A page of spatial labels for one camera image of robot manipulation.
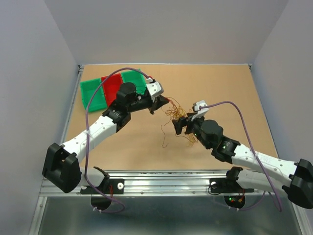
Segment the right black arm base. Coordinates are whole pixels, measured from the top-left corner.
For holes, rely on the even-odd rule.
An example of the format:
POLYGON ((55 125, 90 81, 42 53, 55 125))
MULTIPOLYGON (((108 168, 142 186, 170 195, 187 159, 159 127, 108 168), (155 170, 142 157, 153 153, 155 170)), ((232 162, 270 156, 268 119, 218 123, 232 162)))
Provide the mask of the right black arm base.
POLYGON ((241 171, 243 171, 243 168, 241 167, 232 167, 231 170, 227 171, 225 177, 211 178, 211 192, 213 194, 254 192, 253 188, 243 188, 237 183, 241 171))

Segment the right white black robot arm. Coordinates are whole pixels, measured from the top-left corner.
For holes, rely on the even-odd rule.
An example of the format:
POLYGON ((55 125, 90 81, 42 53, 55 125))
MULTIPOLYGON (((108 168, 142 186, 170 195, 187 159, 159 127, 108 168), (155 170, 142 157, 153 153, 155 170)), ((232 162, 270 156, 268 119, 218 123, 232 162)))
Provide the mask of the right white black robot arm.
POLYGON ((189 114, 172 123, 176 134, 185 129, 186 134, 193 134, 206 149, 210 149, 217 160, 234 165, 225 179, 228 190, 253 188, 277 192, 300 207, 312 209, 313 165, 310 161, 287 161, 253 151, 225 136, 216 121, 204 117, 189 114))

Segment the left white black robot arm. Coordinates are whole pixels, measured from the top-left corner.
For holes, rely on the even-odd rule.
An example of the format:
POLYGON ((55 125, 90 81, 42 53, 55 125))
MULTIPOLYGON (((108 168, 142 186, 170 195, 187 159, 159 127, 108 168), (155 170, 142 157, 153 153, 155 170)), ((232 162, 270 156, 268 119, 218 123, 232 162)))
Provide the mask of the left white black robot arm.
POLYGON ((122 84, 116 99, 88 130, 61 145, 53 143, 48 147, 43 176, 64 193, 88 183, 92 183, 93 189, 98 193, 105 192, 109 187, 109 175, 94 167, 84 177, 85 170, 80 167, 80 162, 85 159, 87 152, 120 131, 130 121, 132 112, 148 109, 153 114, 167 104, 163 92, 161 84, 156 81, 147 84, 144 94, 137 93, 133 83, 122 84))

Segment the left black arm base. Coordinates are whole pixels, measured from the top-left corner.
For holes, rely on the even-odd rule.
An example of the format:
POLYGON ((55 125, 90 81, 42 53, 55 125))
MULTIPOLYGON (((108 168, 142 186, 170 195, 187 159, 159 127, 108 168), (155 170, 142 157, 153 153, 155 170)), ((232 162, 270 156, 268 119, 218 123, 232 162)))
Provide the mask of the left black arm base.
MULTIPOLYGON (((99 191, 104 194, 119 195, 124 193, 125 180, 122 178, 109 179, 104 183, 101 183, 100 186, 96 187, 99 191)), ((80 189, 82 195, 87 194, 98 194, 98 192, 93 189, 91 186, 87 186, 85 189, 80 189)))

